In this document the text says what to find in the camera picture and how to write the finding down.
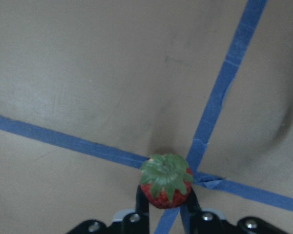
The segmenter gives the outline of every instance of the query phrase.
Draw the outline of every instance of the silver screw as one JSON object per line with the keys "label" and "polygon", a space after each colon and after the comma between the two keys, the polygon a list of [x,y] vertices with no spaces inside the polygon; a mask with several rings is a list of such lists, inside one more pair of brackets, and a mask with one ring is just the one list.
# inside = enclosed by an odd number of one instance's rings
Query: silver screw
{"label": "silver screw", "polygon": [[205,220],[205,221],[211,221],[214,216],[212,213],[209,213],[209,212],[206,212],[202,215],[202,218]]}
{"label": "silver screw", "polygon": [[98,229],[100,229],[100,224],[98,222],[94,222],[89,228],[88,231],[90,233],[93,233],[95,231],[97,231]]}
{"label": "silver screw", "polygon": [[138,222],[140,220],[140,216],[138,214],[133,214],[132,216],[130,216],[129,220],[132,223]]}
{"label": "silver screw", "polygon": [[257,228],[257,223],[256,223],[256,221],[254,219],[247,219],[245,221],[245,225],[249,229],[255,229],[255,228]]}

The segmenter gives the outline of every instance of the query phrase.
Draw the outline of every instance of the strawberry calyx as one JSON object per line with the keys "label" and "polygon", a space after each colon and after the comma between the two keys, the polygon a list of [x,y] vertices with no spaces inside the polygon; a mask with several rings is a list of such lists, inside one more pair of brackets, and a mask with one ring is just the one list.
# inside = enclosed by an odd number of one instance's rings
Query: strawberry calyx
{"label": "strawberry calyx", "polygon": [[150,193],[157,198],[161,191],[165,191],[170,202],[176,190],[182,195],[187,194],[185,182],[193,182],[193,175],[187,172],[188,162],[180,155],[154,154],[141,166],[141,184],[150,184]]}

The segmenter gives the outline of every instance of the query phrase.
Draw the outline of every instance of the gray surface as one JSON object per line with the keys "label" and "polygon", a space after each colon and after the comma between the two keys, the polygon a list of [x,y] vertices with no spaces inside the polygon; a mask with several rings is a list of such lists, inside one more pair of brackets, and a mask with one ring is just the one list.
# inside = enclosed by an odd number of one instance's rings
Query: gray surface
{"label": "gray surface", "polygon": [[[0,1],[0,115],[186,156],[245,3]],[[268,2],[200,170],[293,197],[291,3]],[[135,169],[0,131],[0,234],[108,224],[134,207],[138,181]],[[195,190],[229,221],[256,215],[293,233],[292,212]],[[151,209],[152,231],[161,213]]]}

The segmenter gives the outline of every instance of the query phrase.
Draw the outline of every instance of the toy strawberry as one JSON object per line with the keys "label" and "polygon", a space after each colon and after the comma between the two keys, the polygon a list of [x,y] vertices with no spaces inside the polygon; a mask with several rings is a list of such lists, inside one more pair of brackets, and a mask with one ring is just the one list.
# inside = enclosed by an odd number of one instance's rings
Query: toy strawberry
{"label": "toy strawberry", "polygon": [[140,187],[157,208],[181,206],[191,192],[193,173],[188,162],[179,155],[151,155],[141,171]]}

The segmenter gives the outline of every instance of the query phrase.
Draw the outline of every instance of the blue tape strip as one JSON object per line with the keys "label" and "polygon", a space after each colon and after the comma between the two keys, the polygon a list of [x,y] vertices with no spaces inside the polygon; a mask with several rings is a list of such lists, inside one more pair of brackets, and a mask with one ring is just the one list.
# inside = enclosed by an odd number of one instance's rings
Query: blue tape strip
{"label": "blue tape strip", "polygon": [[[244,9],[187,156],[189,166],[194,172],[197,171],[202,161],[208,146],[209,138],[222,110],[226,94],[241,65],[266,3],[266,0],[249,0]],[[160,219],[157,233],[168,234],[170,229],[167,227],[173,225],[176,216],[172,216],[170,210],[167,210]]]}
{"label": "blue tape strip", "polygon": [[147,157],[0,116],[0,130],[139,169]]}
{"label": "blue tape strip", "polygon": [[228,192],[245,199],[257,201],[267,205],[279,207],[293,212],[293,198],[275,194],[245,184],[240,184],[224,178],[197,172],[194,175],[194,184],[204,188]]}

